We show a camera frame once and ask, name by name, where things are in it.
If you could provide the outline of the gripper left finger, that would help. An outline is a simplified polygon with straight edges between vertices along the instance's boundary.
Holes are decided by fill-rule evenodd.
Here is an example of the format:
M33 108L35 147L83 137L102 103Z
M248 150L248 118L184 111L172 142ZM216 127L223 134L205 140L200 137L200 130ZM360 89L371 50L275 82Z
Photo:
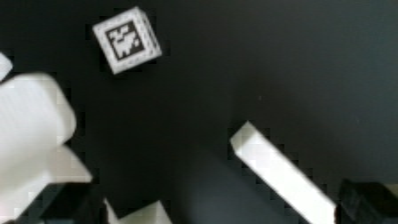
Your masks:
M97 185L72 182L49 184L10 224L108 224Z

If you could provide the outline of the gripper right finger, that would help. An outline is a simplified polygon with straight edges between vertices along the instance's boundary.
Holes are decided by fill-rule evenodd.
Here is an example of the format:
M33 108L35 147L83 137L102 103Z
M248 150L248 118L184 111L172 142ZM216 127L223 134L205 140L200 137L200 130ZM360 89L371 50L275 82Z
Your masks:
M398 224L398 184L340 182L335 224Z

